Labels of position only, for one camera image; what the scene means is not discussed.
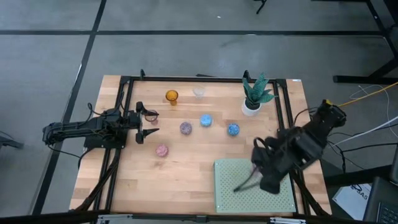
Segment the gray floor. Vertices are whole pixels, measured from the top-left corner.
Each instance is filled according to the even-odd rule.
[[[386,26],[391,25],[382,1],[374,1]],[[90,1],[0,0],[0,29],[90,30],[100,5]],[[108,1],[100,30],[376,30],[365,4],[268,0],[255,15],[258,2]],[[60,121],[75,81],[88,36],[0,35],[0,130],[25,144],[21,150],[0,150],[0,217],[30,213],[49,156],[41,129]],[[370,74],[392,58],[383,39],[356,37],[282,37],[253,35],[97,36],[81,84],[72,121],[87,117],[87,102],[96,101],[103,75],[256,77],[302,79],[307,103],[349,100],[358,85],[335,84],[333,75]],[[398,71],[390,76],[396,77]],[[398,111],[398,88],[388,90],[390,118]],[[346,126],[357,133],[387,120],[387,97],[380,93],[345,107]],[[339,141],[343,136],[334,136]],[[388,130],[342,144],[343,149],[396,142]],[[63,150],[81,154],[82,139],[67,140]],[[390,164],[394,147],[369,148],[346,156],[364,168]],[[326,150],[324,160],[341,167],[341,158]],[[348,163],[348,171],[358,170]],[[64,212],[77,174],[77,159],[61,155],[44,213]]]

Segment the green pegboard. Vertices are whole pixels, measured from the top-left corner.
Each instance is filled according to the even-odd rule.
[[[241,192],[233,189],[245,181],[252,169],[248,159],[218,159],[214,163],[215,206],[217,213],[269,213],[295,212],[292,185],[289,175],[280,183],[277,195],[260,189],[260,186]],[[255,174],[246,184],[259,182],[261,174]]]

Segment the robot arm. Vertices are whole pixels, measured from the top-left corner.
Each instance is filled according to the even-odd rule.
[[[320,159],[330,131],[343,126],[345,121],[346,114],[339,107],[323,100],[312,120],[303,127],[283,130],[278,138],[256,138],[251,160],[262,174],[260,188],[279,193],[281,180],[292,169],[304,170]]]
[[[126,130],[137,129],[136,142],[142,144],[146,136],[159,130],[158,128],[143,130],[142,115],[156,116],[159,114],[147,111],[142,102],[137,102],[136,112],[129,111],[126,118],[122,117],[118,108],[113,108],[104,111],[98,117],[82,122],[52,123],[43,129],[43,142],[46,145],[51,145],[67,138],[79,137],[97,137],[103,141],[117,141],[123,138]]]

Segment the purple ball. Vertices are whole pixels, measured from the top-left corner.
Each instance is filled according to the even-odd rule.
[[[192,125],[188,122],[183,122],[180,125],[180,131],[182,134],[189,135],[192,132]]]

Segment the wooden table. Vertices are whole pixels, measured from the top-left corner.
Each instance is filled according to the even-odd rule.
[[[120,78],[117,75],[104,76],[96,111],[114,107]],[[287,85],[292,114],[296,115],[307,107],[303,86],[300,80],[287,80]],[[192,92],[196,86],[202,86],[206,90],[200,100],[196,99]],[[165,93],[169,89],[178,91],[177,106],[171,106],[165,99]],[[280,95],[287,127],[284,99],[282,94]],[[142,101],[148,110],[156,110],[160,114],[159,123],[153,126],[143,119],[143,127],[160,130],[145,138],[144,144],[141,145],[135,142],[136,131],[129,131],[126,147],[121,151],[111,211],[217,214],[213,192],[214,161],[222,158],[249,159],[253,138],[275,136],[279,128],[275,102],[264,104],[257,116],[249,118],[241,112],[243,100],[241,83],[135,81],[130,110],[135,109],[133,107],[137,101]],[[200,126],[202,114],[213,116],[210,128]],[[179,127],[184,121],[192,123],[193,131],[189,136],[180,134]],[[298,117],[297,125],[303,125],[308,121],[308,113],[303,113]],[[232,122],[238,123],[241,128],[236,137],[230,137],[226,132],[227,125]],[[169,147],[167,157],[156,156],[155,148],[159,144]],[[97,184],[103,155],[104,149],[94,149],[83,158],[70,208],[79,206]],[[331,213],[320,162],[314,163],[304,174],[309,191],[323,209]],[[104,208],[107,192],[106,185],[100,208]],[[297,186],[295,192],[298,210],[303,213]]]

